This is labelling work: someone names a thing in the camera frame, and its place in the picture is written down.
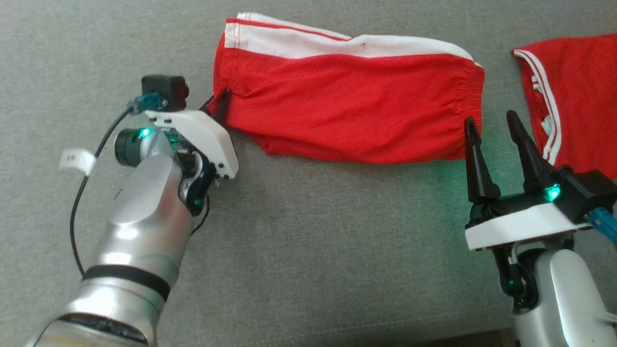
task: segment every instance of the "cable tag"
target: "cable tag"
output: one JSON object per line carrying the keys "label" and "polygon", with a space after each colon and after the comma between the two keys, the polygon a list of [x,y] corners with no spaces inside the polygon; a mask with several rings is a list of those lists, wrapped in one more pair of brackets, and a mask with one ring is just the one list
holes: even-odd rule
{"label": "cable tag", "polygon": [[83,172],[86,176],[90,176],[95,163],[96,158],[94,154],[90,153],[88,150],[83,148],[71,148],[62,151],[58,169],[73,168]]}

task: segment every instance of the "blue connector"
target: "blue connector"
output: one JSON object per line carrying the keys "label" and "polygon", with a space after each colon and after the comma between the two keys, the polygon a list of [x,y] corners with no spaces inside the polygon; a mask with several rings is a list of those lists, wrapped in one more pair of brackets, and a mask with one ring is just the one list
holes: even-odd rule
{"label": "blue connector", "polygon": [[604,207],[598,207],[591,211],[587,221],[617,246],[617,220]]}
{"label": "blue connector", "polygon": [[127,107],[132,108],[131,115],[138,115],[144,111],[158,111],[167,105],[167,101],[159,93],[148,93],[129,101]]}

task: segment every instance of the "white stripe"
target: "white stripe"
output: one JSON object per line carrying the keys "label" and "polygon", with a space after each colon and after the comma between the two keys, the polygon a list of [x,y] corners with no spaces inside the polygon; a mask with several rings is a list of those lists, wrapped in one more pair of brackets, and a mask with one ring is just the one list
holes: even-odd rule
{"label": "white stripe", "polygon": [[544,102],[546,102],[549,109],[549,115],[551,116],[554,127],[549,135],[549,140],[544,146],[544,159],[548,160],[549,164],[554,165],[557,160],[557,154],[561,148],[561,120],[559,119],[559,110],[557,109],[557,103],[553,96],[553,91],[550,89],[549,78],[546,76],[546,71],[540,63],[540,60],[531,52],[524,51],[522,49],[514,50],[514,55],[523,58],[531,67],[534,75],[539,77],[544,85],[542,95],[544,96]]}
{"label": "white stripe", "polygon": [[260,23],[265,23],[265,24],[281,25],[281,26],[284,26],[284,27],[291,27],[291,28],[296,28],[296,29],[301,29],[301,30],[314,31],[315,33],[321,33],[321,34],[324,34],[324,35],[328,35],[328,36],[332,36],[332,37],[336,37],[336,38],[341,38],[341,39],[344,39],[344,40],[351,39],[351,36],[343,35],[341,33],[335,32],[335,31],[330,31],[330,30],[326,30],[326,29],[322,29],[322,28],[314,28],[314,27],[310,27],[308,25],[302,25],[302,24],[298,24],[298,23],[294,23],[294,22],[287,22],[286,20],[280,20],[280,19],[276,19],[276,18],[273,18],[273,17],[268,17],[267,15],[259,14],[259,13],[256,13],[256,12],[241,12],[241,13],[238,13],[237,18],[238,19],[242,19],[242,20],[250,20],[252,22],[260,22]]}
{"label": "white stripe", "polygon": [[227,23],[226,48],[236,47],[249,52],[289,59],[324,54],[347,54],[364,58],[451,54],[473,61],[471,55],[461,47],[431,38],[360,35],[347,41],[340,41],[294,29],[240,24],[241,28],[234,30],[237,26],[236,23]]}

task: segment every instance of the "green led indicator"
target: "green led indicator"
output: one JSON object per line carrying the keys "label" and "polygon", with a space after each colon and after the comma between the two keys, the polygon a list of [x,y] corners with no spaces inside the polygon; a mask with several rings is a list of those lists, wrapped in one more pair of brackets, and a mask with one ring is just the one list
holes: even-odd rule
{"label": "green led indicator", "polygon": [[559,185],[555,184],[554,186],[544,188],[544,198],[549,202],[553,202],[559,194],[561,193],[561,188]]}
{"label": "green led indicator", "polygon": [[141,129],[141,133],[139,133],[139,135],[142,138],[144,138],[144,137],[148,137],[151,133],[152,133],[152,130],[150,128],[143,128]]}

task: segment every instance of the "red shorts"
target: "red shorts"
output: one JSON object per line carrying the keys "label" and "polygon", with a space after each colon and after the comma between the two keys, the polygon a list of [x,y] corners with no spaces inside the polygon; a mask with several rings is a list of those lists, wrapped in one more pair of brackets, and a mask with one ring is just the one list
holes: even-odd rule
{"label": "red shorts", "polygon": [[232,93],[227,126],[266,153],[372,164],[463,158],[483,83],[451,43],[351,38],[254,13],[227,20],[213,74],[215,101]]}
{"label": "red shorts", "polygon": [[512,53],[544,158],[617,178],[617,34],[557,38]]}

